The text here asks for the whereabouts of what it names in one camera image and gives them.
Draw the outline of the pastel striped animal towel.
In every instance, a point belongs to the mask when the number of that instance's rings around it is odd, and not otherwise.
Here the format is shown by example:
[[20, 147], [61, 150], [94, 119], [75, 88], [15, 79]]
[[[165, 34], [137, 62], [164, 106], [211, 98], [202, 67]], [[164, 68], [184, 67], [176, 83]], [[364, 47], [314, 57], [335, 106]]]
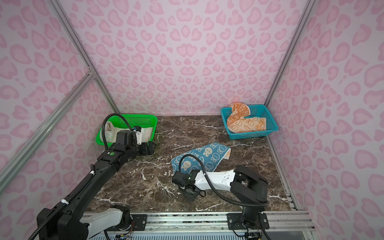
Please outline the pastel striped animal towel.
[[[105, 137], [106, 137], [107, 143], [115, 143], [117, 139], [117, 133], [123, 130], [128, 130], [128, 129], [117, 128], [112, 124], [112, 122], [107, 121], [105, 126]], [[142, 143], [149, 142], [151, 140], [152, 133], [153, 133], [153, 127], [142, 128], [142, 134], [143, 134]]]

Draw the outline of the blue patterned towel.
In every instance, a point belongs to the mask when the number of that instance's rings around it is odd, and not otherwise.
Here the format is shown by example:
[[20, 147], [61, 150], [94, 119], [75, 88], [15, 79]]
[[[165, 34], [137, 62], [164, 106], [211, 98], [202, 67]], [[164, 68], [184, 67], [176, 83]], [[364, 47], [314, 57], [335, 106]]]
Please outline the blue patterned towel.
[[[206, 172], [214, 172], [222, 160], [228, 160], [231, 155], [231, 148], [219, 143], [211, 143], [203, 147], [192, 149], [171, 160], [174, 173], [179, 170], [179, 163], [183, 156], [194, 155], [203, 163]], [[192, 157], [186, 157], [181, 164], [181, 172], [191, 173], [192, 170], [201, 170], [198, 161]]]

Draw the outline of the orange patterned towel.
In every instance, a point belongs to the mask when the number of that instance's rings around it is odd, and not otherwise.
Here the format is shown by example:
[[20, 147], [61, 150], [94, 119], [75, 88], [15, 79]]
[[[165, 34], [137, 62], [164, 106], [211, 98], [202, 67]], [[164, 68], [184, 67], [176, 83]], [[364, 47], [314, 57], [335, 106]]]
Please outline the orange patterned towel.
[[239, 134], [267, 130], [267, 119], [250, 117], [251, 110], [246, 104], [234, 102], [229, 107], [232, 113], [227, 119], [227, 126], [231, 132]]

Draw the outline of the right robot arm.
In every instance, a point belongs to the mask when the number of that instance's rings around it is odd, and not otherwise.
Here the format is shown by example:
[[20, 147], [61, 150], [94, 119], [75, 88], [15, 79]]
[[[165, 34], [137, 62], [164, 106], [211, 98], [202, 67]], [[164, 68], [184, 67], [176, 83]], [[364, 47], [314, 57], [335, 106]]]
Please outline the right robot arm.
[[227, 203], [241, 206], [242, 215], [238, 220], [230, 218], [230, 229], [268, 230], [267, 215], [264, 213], [268, 202], [268, 181], [250, 168], [237, 165], [235, 169], [225, 172], [205, 172], [192, 170], [189, 174], [176, 171], [172, 183], [177, 185], [182, 195], [189, 201], [205, 197], [206, 191], [216, 195], [219, 191], [228, 191], [237, 199], [224, 195], [219, 198]]

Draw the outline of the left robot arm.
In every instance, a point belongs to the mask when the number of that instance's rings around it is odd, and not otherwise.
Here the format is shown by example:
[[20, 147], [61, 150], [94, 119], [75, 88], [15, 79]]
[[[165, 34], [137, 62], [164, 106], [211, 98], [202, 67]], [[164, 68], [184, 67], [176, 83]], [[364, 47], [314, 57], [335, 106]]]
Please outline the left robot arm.
[[156, 145], [139, 143], [137, 132], [123, 130], [116, 142], [105, 144], [105, 151], [90, 166], [85, 178], [53, 208], [44, 208], [37, 216], [37, 229], [29, 237], [41, 240], [85, 240], [91, 237], [91, 225], [82, 223], [83, 214], [104, 184], [127, 162], [136, 156], [149, 156]]

